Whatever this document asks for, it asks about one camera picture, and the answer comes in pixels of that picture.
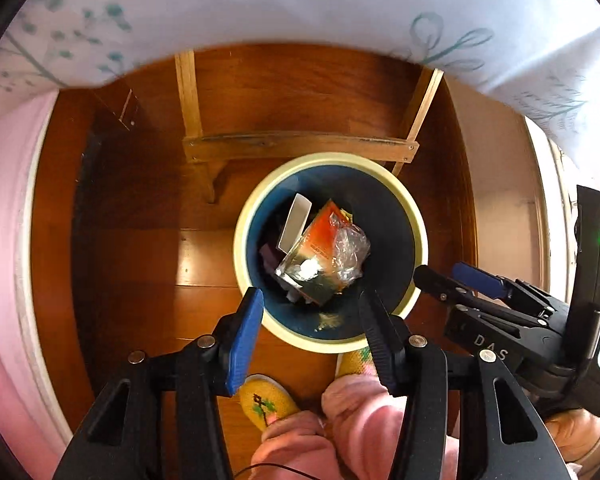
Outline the person right hand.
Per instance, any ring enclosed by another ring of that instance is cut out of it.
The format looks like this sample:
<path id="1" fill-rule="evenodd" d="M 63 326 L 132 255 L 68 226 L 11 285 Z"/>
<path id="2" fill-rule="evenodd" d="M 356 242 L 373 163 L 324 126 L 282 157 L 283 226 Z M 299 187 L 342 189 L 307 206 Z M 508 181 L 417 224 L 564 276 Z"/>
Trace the person right hand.
<path id="1" fill-rule="evenodd" d="M 572 410 L 550 416 L 545 426 L 566 463 L 575 463 L 600 440 L 600 417 L 587 410 Z"/>

